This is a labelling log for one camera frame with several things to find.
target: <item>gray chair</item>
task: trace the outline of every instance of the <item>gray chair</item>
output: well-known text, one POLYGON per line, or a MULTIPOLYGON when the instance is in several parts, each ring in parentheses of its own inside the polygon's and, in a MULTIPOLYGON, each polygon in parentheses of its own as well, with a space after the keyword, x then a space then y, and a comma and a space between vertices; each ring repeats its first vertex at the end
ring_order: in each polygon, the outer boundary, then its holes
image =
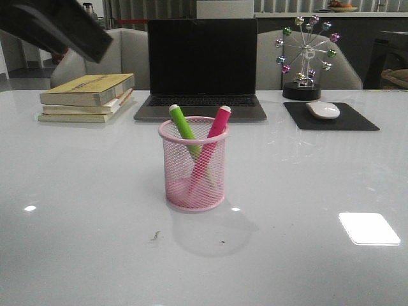
POLYGON ((135 89, 150 89, 147 33, 132 29, 113 29, 107 33, 113 41, 99 64, 69 50, 51 75, 51 87, 83 75, 134 73, 135 89))
MULTIPOLYGON (((293 60, 298 54, 298 49, 293 47, 275 47, 275 40, 283 39, 282 30, 270 31, 258 34, 258 51, 256 63, 256 89, 257 90, 280 90, 282 84, 293 81, 293 73, 282 74, 281 66, 276 63, 276 58, 285 55, 288 62, 293 60)), ((325 36, 318 35, 312 45, 327 40, 325 36)), ((294 45, 296 41, 302 41, 300 32, 292 32, 291 36, 285 37, 285 43, 294 45)), ((333 48, 337 51, 335 57, 327 58, 327 61, 333 66, 328 71, 321 71, 321 63, 316 60, 311 62, 312 67, 321 73, 316 75, 322 89, 362 89, 363 83, 357 75, 349 61, 341 52, 339 47, 332 42, 324 45, 324 48, 333 48)))

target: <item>mouse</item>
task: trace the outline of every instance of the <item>mouse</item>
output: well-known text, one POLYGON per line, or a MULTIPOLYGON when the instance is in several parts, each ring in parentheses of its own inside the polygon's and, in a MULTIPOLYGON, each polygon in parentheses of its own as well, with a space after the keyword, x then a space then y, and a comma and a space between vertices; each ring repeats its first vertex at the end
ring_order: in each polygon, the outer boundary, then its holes
POLYGON ((318 119, 336 119, 340 110, 336 105, 329 102, 313 101, 306 103, 309 112, 318 119))

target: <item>mouse pad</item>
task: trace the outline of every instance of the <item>mouse pad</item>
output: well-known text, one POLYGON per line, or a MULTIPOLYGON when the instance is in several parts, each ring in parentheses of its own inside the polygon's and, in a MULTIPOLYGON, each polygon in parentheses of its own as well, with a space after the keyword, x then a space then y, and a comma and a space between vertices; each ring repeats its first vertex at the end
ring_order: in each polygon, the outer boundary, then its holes
POLYGON ((327 131, 378 131, 375 124, 364 118, 346 103, 333 103, 340 110, 336 119, 317 119, 309 112, 306 102, 283 103, 300 129, 320 129, 327 131))

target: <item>white desk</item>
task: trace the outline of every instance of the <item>white desk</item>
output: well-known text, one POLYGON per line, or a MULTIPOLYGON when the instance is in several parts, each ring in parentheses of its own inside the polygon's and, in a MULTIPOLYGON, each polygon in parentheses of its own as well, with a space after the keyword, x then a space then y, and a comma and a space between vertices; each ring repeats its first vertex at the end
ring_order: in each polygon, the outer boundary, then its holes
POLYGON ((0 93, 2 306, 407 305, 408 92, 323 91, 375 132, 299 130, 259 92, 268 120, 230 124, 226 200, 199 214, 166 204, 148 92, 106 124, 36 122, 38 94, 0 93), (341 212, 401 244, 353 244, 341 212))

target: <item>stack of books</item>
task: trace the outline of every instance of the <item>stack of books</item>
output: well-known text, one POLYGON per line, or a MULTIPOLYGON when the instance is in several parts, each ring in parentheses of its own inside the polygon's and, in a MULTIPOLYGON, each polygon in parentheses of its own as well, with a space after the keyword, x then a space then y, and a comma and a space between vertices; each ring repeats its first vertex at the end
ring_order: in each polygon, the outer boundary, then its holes
POLYGON ((40 94, 41 122, 106 122, 130 97, 133 73, 84 75, 40 94))

